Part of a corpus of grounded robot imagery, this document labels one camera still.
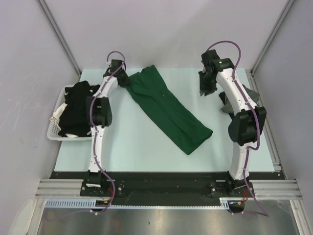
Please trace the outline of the green t shirt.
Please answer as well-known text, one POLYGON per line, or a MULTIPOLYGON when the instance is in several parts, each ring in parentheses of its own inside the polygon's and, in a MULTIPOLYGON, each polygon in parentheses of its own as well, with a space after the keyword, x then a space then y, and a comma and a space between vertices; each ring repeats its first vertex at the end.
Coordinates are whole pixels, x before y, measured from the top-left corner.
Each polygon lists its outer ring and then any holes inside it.
POLYGON ((152 65, 130 76, 126 90, 150 120, 186 155, 213 135, 168 89, 152 65))

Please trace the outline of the white plastic basket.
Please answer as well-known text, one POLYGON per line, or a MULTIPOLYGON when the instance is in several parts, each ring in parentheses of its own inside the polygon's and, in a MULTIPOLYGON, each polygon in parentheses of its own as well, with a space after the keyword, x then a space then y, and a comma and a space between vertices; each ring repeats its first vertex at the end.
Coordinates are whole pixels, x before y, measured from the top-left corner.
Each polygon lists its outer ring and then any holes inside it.
MULTIPOLYGON (((61 104, 64 103, 65 88, 73 87, 73 86, 74 86, 73 84, 70 84, 70 85, 65 85, 64 87, 61 88, 53 112, 57 111, 59 106, 61 106, 61 104)), ((91 137, 71 137, 71 138, 62 137, 58 135, 59 131, 60 131, 60 128, 57 126, 57 124, 50 122, 48 126, 48 130, 47 130, 48 139, 52 141, 90 141, 91 140, 91 137)))

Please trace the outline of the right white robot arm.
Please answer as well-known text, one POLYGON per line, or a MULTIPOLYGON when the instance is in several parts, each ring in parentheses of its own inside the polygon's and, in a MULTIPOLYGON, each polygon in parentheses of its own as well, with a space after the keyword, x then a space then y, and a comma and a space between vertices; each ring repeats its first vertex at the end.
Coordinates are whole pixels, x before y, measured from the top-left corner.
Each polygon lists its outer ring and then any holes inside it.
POLYGON ((200 95, 212 94, 221 86, 233 110, 234 117, 228 126, 228 134, 233 141, 233 155, 225 180, 225 191, 230 196, 238 196, 244 188, 249 188, 249 154, 260 147, 267 111, 249 96, 229 58, 222 59, 211 49, 202 54, 201 62, 200 95))

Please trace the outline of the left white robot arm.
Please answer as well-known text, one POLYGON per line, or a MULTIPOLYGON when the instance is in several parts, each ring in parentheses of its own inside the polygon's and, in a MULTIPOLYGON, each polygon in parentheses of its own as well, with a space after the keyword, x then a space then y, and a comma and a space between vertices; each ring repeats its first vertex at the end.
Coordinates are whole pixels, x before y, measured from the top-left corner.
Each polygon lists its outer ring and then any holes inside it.
POLYGON ((86 99, 92 149, 85 183, 99 196, 104 195, 108 190, 108 183, 103 179, 101 155, 105 131, 112 123, 112 109, 109 98, 117 87, 125 87, 129 83, 130 78, 126 74, 125 61, 113 59, 109 62, 109 67, 103 74, 103 82, 99 89, 93 96, 86 99))

